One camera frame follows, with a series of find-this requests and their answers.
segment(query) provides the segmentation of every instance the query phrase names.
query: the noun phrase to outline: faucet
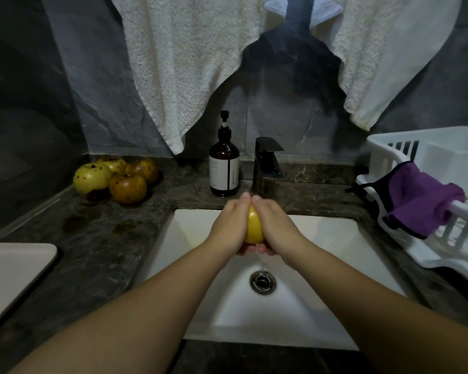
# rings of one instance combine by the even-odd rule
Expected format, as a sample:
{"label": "faucet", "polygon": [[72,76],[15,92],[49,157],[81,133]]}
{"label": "faucet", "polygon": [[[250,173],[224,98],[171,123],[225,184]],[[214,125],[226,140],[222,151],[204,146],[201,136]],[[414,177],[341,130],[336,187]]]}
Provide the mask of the faucet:
{"label": "faucet", "polygon": [[253,186],[251,187],[254,194],[263,195],[267,192],[267,182],[275,182],[282,178],[281,168],[274,155],[275,151],[284,151],[284,149],[273,138],[256,138]]}

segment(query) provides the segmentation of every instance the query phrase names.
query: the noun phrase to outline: wall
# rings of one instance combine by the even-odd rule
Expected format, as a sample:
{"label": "wall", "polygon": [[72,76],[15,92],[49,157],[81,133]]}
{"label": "wall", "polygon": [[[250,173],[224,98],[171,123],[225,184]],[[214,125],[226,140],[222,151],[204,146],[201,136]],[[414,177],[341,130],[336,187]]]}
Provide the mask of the wall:
{"label": "wall", "polygon": [[[89,148],[95,153],[171,156],[132,80],[123,27],[110,0],[43,0]],[[184,157],[206,157],[221,109],[246,156],[255,139],[276,138],[293,159],[364,163],[367,133],[347,120],[337,59],[311,37],[290,0],[287,23],[243,53],[241,68],[212,95],[186,134]],[[468,0],[430,64],[401,92],[372,132],[468,125]]]}
{"label": "wall", "polygon": [[0,0],[0,228],[69,185],[85,153],[41,0]]}

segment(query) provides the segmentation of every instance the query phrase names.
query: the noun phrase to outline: amber bottle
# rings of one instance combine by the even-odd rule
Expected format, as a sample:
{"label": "amber bottle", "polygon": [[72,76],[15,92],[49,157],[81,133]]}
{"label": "amber bottle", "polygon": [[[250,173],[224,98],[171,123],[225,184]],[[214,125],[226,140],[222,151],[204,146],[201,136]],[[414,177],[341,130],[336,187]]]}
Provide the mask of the amber bottle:
{"label": "amber bottle", "polygon": [[228,197],[239,190],[239,150],[231,143],[232,131],[226,125],[229,111],[222,110],[220,117],[218,143],[210,148],[210,188],[214,195]]}

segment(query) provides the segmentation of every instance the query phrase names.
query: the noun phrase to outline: hand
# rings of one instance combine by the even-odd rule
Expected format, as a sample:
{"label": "hand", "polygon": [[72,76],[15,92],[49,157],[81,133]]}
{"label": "hand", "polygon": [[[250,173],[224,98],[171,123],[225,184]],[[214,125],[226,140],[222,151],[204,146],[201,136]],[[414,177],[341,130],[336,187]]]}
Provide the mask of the hand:
{"label": "hand", "polygon": [[248,227],[250,202],[251,196],[247,191],[241,195],[241,198],[227,201],[224,209],[213,223],[206,242],[225,249],[230,255],[239,251]]}
{"label": "hand", "polygon": [[277,253],[283,260],[290,260],[294,247],[302,245],[307,239],[276,201],[254,195],[251,204],[260,218],[263,235],[267,240],[260,245],[259,252],[268,255]]}

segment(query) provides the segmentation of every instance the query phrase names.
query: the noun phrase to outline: sink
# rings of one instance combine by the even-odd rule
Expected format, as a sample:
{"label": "sink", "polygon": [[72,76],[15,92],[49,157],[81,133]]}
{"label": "sink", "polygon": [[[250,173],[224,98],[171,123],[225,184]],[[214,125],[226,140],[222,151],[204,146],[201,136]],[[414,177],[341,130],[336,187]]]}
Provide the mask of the sink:
{"label": "sink", "polygon": [[[162,229],[135,286],[201,244],[219,213],[176,210]],[[411,297],[381,250],[354,220],[302,215],[290,218],[318,246],[393,291]],[[250,280],[253,273],[264,270],[276,282],[268,295],[254,291]],[[279,256],[256,253],[233,257],[219,272],[187,328],[185,339],[358,350],[298,272]]]}

